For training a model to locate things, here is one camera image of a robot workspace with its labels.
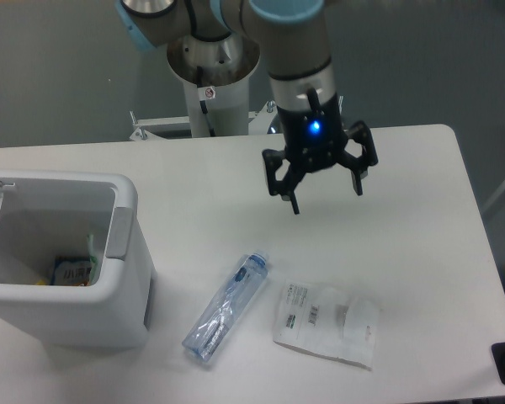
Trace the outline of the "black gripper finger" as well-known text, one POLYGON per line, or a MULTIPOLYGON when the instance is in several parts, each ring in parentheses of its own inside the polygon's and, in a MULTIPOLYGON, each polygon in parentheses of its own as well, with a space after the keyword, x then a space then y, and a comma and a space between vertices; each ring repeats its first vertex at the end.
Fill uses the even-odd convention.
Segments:
POLYGON ((360 120, 354 123, 348 130, 344 130, 341 137, 342 148, 337 154, 336 162, 351 172, 354 192, 358 196, 361 196, 363 194, 362 180, 368 174, 368 168, 375 166, 379 162, 371 130, 360 120), (346 147, 350 141, 361 147, 361 154, 359 156, 346 151, 346 147))
POLYGON ((303 167, 295 167, 293 163, 290 163, 285 175, 281 179, 277 179, 276 173, 282 168, 283 162, 288 161, 285 151, 264 149, 262 158, 268 193, 271 196, 279 195, 283 201, 289 201, 294 214, 298 215, 300 208, 295 196, 295 189, 305 177, 306 171, 303 167))

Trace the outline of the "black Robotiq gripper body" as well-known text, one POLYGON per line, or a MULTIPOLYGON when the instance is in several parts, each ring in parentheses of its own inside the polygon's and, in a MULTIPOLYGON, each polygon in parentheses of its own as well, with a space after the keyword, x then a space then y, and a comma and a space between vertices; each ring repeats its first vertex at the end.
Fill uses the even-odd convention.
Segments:
POLYGON ((279 109, 284 134, 284 154, 294 171, 314 173, 347 161, 344 147, 348 138, 343 133, 338 112, 338 99, 333 96, 325 103, 318 92, 306 90, 306 109, 279 109))

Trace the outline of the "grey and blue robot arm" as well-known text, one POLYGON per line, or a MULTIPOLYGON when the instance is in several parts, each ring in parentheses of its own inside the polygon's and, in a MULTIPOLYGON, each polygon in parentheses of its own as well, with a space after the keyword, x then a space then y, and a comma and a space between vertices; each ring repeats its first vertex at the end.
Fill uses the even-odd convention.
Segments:
POLYGON ((334 165, 353 188, 378 162, 369 127, 345 128, 327 38, 324 1, 118 1, 117 12, 142 49, 167 47, 173 72, 196 96, 189 116, 207 136, 221 132, 214 102, 265 61, 284 149, 264 150, 268 191, 295 202, 308 174, 334 165))

